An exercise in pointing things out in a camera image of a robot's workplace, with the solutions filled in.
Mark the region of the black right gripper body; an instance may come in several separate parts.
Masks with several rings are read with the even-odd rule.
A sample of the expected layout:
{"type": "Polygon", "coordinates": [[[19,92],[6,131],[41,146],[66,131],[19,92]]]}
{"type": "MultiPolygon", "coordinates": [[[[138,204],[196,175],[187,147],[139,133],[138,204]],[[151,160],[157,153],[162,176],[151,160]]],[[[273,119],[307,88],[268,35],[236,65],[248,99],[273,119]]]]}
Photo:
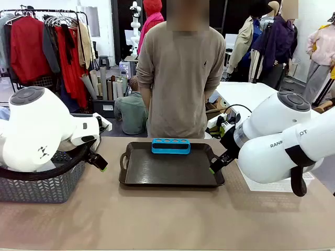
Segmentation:
{"type": "Polygon", "coordinates": [[[234,132],[235,129],[229,129],[221,138],[220,143],[226,149],[224,153],[228,153],[233,159],[237,159],[240,147],[235,142],[234,132]]]}

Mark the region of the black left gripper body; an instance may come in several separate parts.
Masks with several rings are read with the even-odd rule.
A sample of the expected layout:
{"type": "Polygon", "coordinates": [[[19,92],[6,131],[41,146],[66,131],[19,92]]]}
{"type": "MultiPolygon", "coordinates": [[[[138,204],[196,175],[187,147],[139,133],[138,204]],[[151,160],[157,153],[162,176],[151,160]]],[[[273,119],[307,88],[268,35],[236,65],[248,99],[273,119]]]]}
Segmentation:
{"type": "Polygon", "coordinates": [[[89,147],[86,152],[86,162],[89,164],[100,164],[101,156],[89,147]]]}

